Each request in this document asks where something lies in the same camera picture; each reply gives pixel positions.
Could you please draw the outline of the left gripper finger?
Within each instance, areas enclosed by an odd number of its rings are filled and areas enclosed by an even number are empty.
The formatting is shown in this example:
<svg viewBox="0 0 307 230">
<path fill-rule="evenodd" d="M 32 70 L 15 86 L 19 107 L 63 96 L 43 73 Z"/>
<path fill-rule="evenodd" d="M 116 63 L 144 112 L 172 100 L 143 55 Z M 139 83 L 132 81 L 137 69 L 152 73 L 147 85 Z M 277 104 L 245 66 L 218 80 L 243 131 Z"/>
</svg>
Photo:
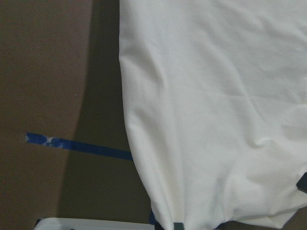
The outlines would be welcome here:
<svg viewBox="0 0 307 230">
<path fill-rule="evenodd" d="M 184 224 L 181 222 L 174 222 L 174 230 L 184 230 Z"/>
</svg>

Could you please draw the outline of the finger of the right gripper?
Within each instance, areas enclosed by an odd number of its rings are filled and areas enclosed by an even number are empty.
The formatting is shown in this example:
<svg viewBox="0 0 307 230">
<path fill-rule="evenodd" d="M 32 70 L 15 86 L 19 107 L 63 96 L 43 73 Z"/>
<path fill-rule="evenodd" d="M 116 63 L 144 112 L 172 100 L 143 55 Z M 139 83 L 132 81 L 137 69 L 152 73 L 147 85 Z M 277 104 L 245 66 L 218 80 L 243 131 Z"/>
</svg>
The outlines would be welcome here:
<svg viewBox="0 0 307 230">
<path fill-rule="evenodd" d="M 302 175 L 296 186 L 299 191 L 307 193 L 307 172 Z"/>
</svg>

